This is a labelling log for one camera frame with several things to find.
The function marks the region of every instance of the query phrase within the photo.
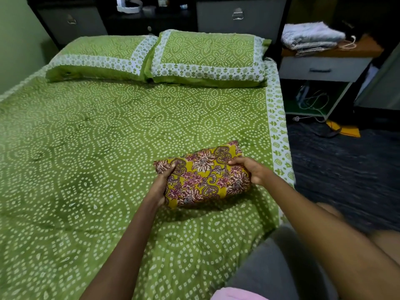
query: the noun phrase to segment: metal handle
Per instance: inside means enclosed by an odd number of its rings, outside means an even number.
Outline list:
[[[243,10],[241,8],[237,8],[233,11],[232,14],[233,20],[243,20],[244,15],[243,15]]]
[[[71,15],[67,16],[67,22],[68,24],[76,25],[76,20]]]
[[[310,72],[323,72],[323,73],[328,73],[328,72],[331,72],[332,71],[332,69],[327,69],[327,70],[318,70],[318,69],[316,69],[316,68],[310,68]]]

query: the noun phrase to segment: floor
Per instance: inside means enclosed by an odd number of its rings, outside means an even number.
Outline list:
[[[400,232],[400,132],[362,130],[361,138],[325,139],[294,123],[288,133],[297,191],[331,204],[364,232]]]

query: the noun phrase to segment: yellow floral cloth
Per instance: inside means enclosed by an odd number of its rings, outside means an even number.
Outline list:
[[[194,204],[209,199],[222,199],[247,191],[250,175],[241,165],[228,165],[234,157],[243,155],[237,141],[207,148],[186,156],[154,161],[158,174],[175,162],[176,167],[165,190],[170,208]]]

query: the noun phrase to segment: forearm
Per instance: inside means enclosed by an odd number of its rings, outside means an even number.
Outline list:
[[[157,205],[145,198],[117,246],[80,300],[132,299],[156,212]]]
[[[321,263],[344,299],[394,299],[400,268],[360,232],[269,171],[263,186]]]

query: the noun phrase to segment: hand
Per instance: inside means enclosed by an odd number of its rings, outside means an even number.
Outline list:
[[[157,208],[164,204],[164,191],[167,187],[167,179],[174,171],[174,168],[175,164],[172,164],[162,174],[159,174],[157,178],[154,179],[154,182],[150,187],[146,197],[144,197],[143,201],[155,204]]]
[[[273,171],[258,163],[256,160],[248,157],[237,157],[228,162],[229,165],[243,164],[244,167],[251,173],[251,182],[261,185],[263,180],[273,174]]]

